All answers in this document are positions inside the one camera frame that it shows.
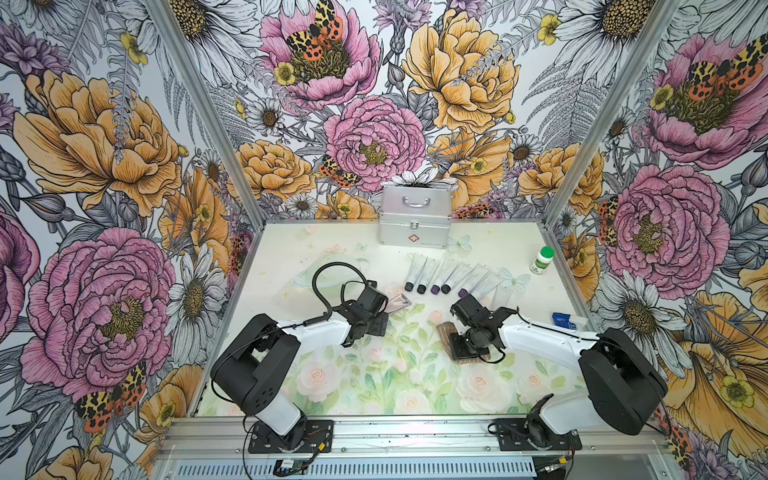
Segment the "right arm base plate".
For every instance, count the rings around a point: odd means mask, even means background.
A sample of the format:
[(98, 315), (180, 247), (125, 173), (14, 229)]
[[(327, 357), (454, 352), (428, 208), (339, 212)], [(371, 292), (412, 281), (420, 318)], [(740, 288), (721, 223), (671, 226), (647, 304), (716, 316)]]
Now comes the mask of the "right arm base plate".
[(488, 433), (494, 436), (501, 451), (578, 451), (582, 442), (578, 432), (556, 434), (538, 421), (515, 416), (497, 418), (488, 425)]

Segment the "purple metallic tube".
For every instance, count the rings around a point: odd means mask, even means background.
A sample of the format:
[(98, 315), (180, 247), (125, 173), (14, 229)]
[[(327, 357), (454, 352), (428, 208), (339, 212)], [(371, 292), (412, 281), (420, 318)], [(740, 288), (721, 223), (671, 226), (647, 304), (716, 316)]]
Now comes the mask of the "purple metallic tube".
[(405, 294), (400, 293), (388, 299), (384, 311), (388, 314), (393, 314), (411, 306), (412, 301)]

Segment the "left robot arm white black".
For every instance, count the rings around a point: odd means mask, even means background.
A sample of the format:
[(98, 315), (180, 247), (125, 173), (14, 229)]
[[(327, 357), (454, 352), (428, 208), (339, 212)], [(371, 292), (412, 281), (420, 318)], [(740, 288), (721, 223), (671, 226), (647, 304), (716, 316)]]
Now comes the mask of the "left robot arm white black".
[(350, 347), (369, 335), (385, 335), (388, 298), (372, 282), (355, 299), (314, 318), (281, 325), (266, 314), (254, 316), (214, 363), (212, 389), (254, 416), (254, 432), (268, 444), (294, 451), (307, 444), (308, 420), (282, 392), (292, 364), (300, 356), (327, 347)]

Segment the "brown striped towel cloth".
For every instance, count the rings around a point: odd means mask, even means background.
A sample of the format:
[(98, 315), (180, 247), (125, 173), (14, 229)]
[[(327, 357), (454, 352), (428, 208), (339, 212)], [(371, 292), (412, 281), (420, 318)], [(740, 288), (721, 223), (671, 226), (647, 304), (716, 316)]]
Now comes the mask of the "brown striped towel cloth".
[(451, 336), (458, 334), (456, 326), (452, 322), (444, 322), (435, 327), (437, 334), (439, 335), (443, 349), (446, 351), (448, 358), (456, 364), (471, 364), (480, 363), (480, 358), (458, 358), (451, 347)]

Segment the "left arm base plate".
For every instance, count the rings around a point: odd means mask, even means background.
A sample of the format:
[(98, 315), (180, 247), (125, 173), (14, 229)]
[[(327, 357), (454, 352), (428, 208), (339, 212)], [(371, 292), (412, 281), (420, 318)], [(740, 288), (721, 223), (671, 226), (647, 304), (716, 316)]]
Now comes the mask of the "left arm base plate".
[(250, 454), (327, 453), (332, 448), (335, 422), (302, 418), (286, 435), (278, 435), (262, 421), (250, 428)]

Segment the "white tube black cap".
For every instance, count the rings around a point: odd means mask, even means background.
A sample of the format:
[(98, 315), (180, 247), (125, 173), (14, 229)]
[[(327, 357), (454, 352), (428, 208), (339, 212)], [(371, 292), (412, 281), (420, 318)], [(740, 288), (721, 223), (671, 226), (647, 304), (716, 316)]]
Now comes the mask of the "white tube black cap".
[(464, 279), (472, 272), (473, 266), (467, 263), (459, 263), (445, 282), (441, 285), (441, 292), (444, 294), (450, 293), (453, 289), (457, 288)]

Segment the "white tube teal cap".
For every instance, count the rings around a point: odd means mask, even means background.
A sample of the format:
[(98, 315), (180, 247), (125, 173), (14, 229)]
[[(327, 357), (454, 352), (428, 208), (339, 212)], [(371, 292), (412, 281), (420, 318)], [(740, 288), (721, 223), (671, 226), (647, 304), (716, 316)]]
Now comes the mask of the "white tube teal cap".
[(424, 268), (425, 263), (426, 257), (424, 255), (415, 254), (413, 256), (404, 284), (404, 289), (407, 292), (411, 292), (416, 286), (417, 280)]

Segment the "white tube purple cap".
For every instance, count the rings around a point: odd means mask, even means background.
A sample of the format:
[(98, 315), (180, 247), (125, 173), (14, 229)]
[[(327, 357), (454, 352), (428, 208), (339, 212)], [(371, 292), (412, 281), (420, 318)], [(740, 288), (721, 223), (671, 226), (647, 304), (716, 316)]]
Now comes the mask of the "white tube purple cap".
[(438, 295), (442, 291), (442, 287), (447, 284), (448, 279), (456, 269), (457, 265), (458, 261), (451, 258), (447, 258), (442, 262), (430, 287), (430, 292), (433, 295)]
[(458, 295), (463, 298), (490, 273), (490, 269), (483, 264), (477, 264), (463, 280)]

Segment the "white tube dark blue cap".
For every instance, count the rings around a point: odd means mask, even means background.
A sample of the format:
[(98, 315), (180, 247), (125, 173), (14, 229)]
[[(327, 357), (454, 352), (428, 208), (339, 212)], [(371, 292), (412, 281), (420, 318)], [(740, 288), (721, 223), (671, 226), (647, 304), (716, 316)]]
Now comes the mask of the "white tube dark blue cap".
[(501, 283), (502, 278), (498, 274), (489, 272), (475, 287), (473, 295), (477, 300), (482, 300), (491, 294)]

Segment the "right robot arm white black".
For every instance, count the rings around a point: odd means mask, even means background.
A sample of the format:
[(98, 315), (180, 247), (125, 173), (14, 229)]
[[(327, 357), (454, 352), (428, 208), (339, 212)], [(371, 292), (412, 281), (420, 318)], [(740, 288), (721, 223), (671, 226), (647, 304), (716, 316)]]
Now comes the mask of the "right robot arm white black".
[(455, 362), (489, 362), (493, 351), (502, 357), (528, 352), (577, 370), (584, 379), (581, 390), (544, 395), (520, 423), (492, 427), (522, 448), (576, 449), (579, 431), (599, 425), (635, 436), (668, 392), (657, 368), (620, 329), (580, 332), (536, 322), (514, 308), (491, 311), (470, 294), (450, 313), (465, 328), (449, 328), (442, 336)]

